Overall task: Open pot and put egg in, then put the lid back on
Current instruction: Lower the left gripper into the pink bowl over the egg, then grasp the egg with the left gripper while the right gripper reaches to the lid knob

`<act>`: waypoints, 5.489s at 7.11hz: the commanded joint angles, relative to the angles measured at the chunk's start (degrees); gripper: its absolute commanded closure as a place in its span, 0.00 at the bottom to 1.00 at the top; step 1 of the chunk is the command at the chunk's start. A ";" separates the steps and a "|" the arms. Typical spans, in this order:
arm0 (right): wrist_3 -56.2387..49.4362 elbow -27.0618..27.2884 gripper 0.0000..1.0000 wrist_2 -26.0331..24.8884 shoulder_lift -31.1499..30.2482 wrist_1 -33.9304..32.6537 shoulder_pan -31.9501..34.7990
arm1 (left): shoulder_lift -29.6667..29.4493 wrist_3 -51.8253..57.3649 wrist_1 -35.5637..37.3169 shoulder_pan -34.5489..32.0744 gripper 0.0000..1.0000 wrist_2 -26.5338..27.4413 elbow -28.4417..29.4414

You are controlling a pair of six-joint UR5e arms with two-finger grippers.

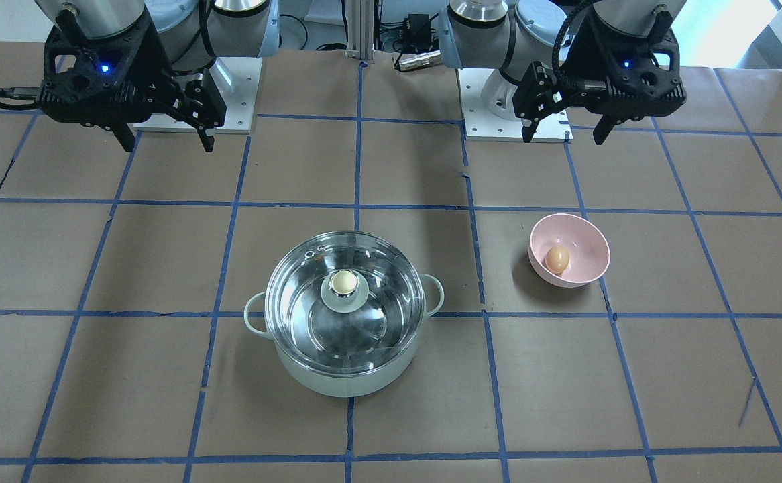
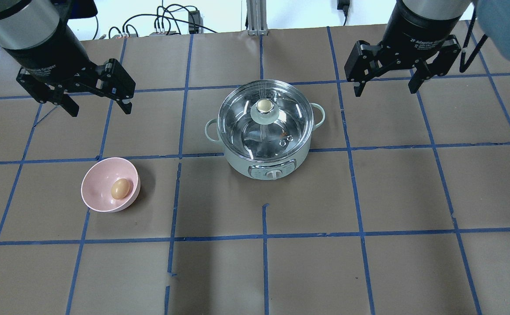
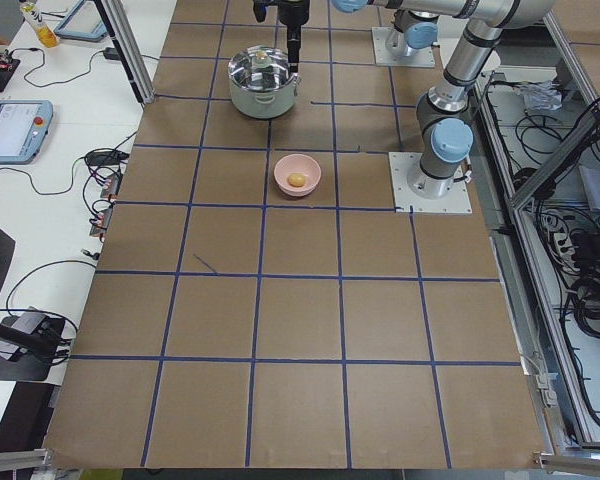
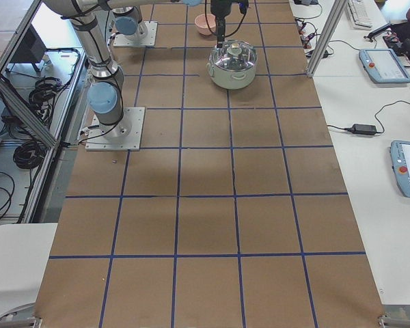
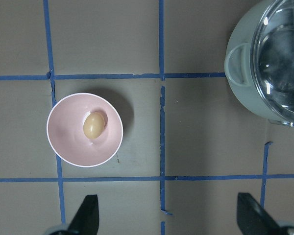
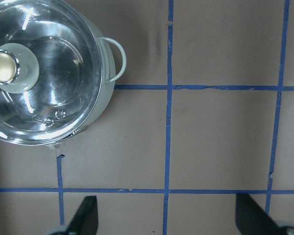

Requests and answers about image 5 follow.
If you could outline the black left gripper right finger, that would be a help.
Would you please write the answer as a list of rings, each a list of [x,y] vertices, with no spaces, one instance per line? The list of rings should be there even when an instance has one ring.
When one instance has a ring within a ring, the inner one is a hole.
[[[243,235],[284,234],[284,229],[273,220],[250,193],[238,193],[237,224]]]

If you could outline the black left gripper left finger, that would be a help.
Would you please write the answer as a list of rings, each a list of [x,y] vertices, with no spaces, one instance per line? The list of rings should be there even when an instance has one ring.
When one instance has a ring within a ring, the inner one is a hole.
[[[70,235],[96,235],[99,229],[98,196],[87,195],[67,231]]]

